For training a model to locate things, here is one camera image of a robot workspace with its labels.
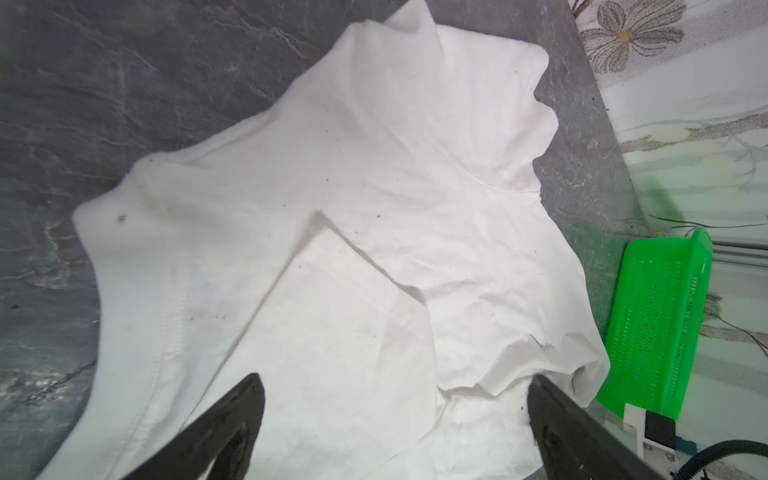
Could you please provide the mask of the white t-shirt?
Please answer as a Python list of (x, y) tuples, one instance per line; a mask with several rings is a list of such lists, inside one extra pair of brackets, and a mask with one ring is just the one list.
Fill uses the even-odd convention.
[(534, 44), (411, 1), (349, 26), (266, 112), (139, 160), (73, 221), (94, 383), (45, 479), (118, 479), (249, 373), (252, 479), (522, 479), (526, 394), (609, 360), (533, 162), (558, 128)]

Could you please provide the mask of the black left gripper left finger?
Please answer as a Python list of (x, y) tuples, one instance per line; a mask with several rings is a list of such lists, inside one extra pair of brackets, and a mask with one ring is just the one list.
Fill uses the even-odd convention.
[(260, 376), (251, 373), (125, 480), (243, 479), (264, 407)]

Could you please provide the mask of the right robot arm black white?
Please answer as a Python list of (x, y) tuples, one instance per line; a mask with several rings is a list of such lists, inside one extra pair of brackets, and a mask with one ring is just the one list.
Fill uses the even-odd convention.
[(690, 480), (710, 464), (735, 455), (752, 455), (766, 458), (768, 445), (751, 440), (728, 440), (719, 442), (693, 455), (672, 476), (677, 480)]

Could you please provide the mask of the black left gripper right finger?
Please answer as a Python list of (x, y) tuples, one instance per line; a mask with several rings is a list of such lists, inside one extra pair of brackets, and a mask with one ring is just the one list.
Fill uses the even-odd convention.
[(549, 479), (659, 479), (544, 375), (527, 394), (530, 425)]

